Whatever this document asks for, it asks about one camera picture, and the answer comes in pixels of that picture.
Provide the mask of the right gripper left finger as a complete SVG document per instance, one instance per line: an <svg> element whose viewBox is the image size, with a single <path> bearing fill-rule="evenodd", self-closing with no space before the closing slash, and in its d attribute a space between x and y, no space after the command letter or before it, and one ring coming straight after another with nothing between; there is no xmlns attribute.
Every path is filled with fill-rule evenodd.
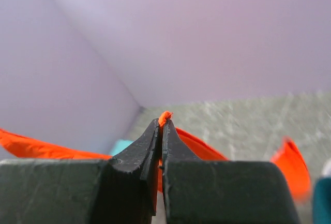
<svg viewBox="0 0 331 224"><path fill-rule="evenodd" d="M150 223L160 126L111 159L1 161L1 223Z"/></svg>

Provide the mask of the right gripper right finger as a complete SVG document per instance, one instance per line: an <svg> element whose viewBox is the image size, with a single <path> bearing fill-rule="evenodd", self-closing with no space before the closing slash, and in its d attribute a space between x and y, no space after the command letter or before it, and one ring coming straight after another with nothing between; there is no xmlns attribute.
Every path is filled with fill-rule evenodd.
<svg viewBox="0 0 331 224"><path fill-rule="evenodd" d="M171 120L163 127L162 186L167 223L299 223L275 164L202 160Z"/></svg>

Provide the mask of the orange t-shirt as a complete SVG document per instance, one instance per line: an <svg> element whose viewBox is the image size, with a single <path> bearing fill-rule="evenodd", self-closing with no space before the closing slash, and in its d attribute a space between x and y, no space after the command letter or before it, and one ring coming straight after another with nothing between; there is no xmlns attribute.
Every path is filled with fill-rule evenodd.
<svg viewBox="0 0 331 224"><path fill-rule="evenodd" d="M227 160L213 147L192 134L176 128L180 139L203 160ZM42 159L110 159L111 155L97 154L42 142L1 130L1 146L19 158ZM306 199L311 192L308 167L294 141L284 138L282 147L271 158L283 173L291 195L295 200Z"/></svg>

